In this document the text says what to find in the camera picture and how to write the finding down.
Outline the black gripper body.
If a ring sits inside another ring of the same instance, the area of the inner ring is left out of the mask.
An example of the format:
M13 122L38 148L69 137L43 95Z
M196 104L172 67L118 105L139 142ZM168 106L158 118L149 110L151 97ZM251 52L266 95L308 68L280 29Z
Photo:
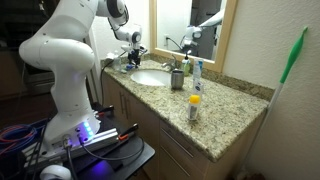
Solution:
M138 61L140 59L139 56L140 50L139 49L132 49L129 53L128 53L128 59L130 61Z

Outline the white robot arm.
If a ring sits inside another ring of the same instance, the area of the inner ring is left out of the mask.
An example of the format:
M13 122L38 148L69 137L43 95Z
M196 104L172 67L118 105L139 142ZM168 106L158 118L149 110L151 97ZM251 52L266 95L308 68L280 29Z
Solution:
M109 20L118 40L134 45L141 40L139 31L123 27L128 20L124 0L60 0L49 20L19 47L27 64L54 73L51 94L57 114L44 133L41 152L45 156L58 153L65 135L77 147L79 137L90 141L100 129L85 83L95 54L83 42L97 16Z

